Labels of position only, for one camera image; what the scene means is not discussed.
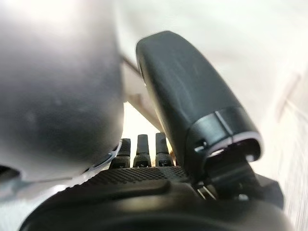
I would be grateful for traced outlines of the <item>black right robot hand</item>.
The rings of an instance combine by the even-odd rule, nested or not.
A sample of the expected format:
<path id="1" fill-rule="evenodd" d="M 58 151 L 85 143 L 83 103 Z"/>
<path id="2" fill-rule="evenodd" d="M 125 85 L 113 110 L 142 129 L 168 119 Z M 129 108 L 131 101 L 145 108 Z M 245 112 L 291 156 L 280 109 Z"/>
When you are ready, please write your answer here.
<path id="1" fill-rule="evenodd" d="M 164 133 L 150 166 L 144 136 L 134 166 L 116 163 L 38 206 L 23 231 L 291 231 L 275 180 L 250 166 L 262 138 L 211 63 L 163 31 L 141 39 L 136 58 Z"/>

